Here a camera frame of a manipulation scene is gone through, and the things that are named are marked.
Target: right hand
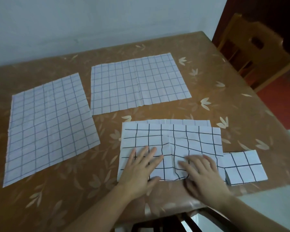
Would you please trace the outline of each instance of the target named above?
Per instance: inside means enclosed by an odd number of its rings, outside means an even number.
[[[190,160],[198,169],[197,172],[188,162],[178,162],[196,183],[197,187],[190,186],[190,191],[202,203],[220,211],[232,198],[232,194],[221,179],[215,161],[205,155],[186,156],[186,159]]]

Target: left hand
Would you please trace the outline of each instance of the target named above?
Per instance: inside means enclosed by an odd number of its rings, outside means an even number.
[[[156,150],[156,147],[152,148],[149,154],[144,157],[144,154],[148,151],[148,146],[145,146],[134,162],[132,161],[136,150],[133,149],[131,152],[117,185],[119,187],[122,186],[125,189],[125,192],[128,194],[130,200],[144,195],[161,179],[160,177],[154,177],[148,181],[149,175],[163,159],[163,155],[161,155],[148,165],[150,160],[155,155]]]

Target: chair backrest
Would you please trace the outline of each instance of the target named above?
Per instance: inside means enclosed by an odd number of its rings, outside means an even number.
[[[236,46],[236,50],[228,58],[230,63],[235,61],[240,52],[245,59],[240,57],[241,60],[238,60],[242,64],[237,66],[238,72],[242,76],[252,72],[257,74],[258,84],[290,63],[290,55],[282,46],[283,39],[260,22],[246,21],[241,14],[233,15],[222,35],[218,50],[223,52],[222,49],[228,41]]]

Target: stacked folded cloth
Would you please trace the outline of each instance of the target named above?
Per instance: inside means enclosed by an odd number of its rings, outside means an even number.
[[[207,155],[215,160],[223,180],[238,185],[267,180],[267,175],[255,150],[224,153],[220,128],[210,121],[146,120],[122,124],[120,160],[117,179],[120,178],[133,148],[137,153],[144,146],[157,148],[155,157],[163,154],[163,161],[151,177],[173,181],[184,179],[187,172],[178,165],[188,155]]]

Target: brown tablecloth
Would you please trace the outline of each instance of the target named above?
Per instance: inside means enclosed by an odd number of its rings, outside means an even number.
[[[192,98],[94,116],[101,144],[2,188],[13,94],[78,72],[90,103],[91,67],[170,52]],[[208,98],[211,104],[202,106]],[[268,180],[231,187],[235,195],[290,185],[290,135],[203,32],[0,67],[0,231],[61,230],[116,184],[121,124],[126,120],[210,120],[224,152],[256,149]],[[202,205],[181,181],[160,182],[125,209],[119,223],[139,222]]]

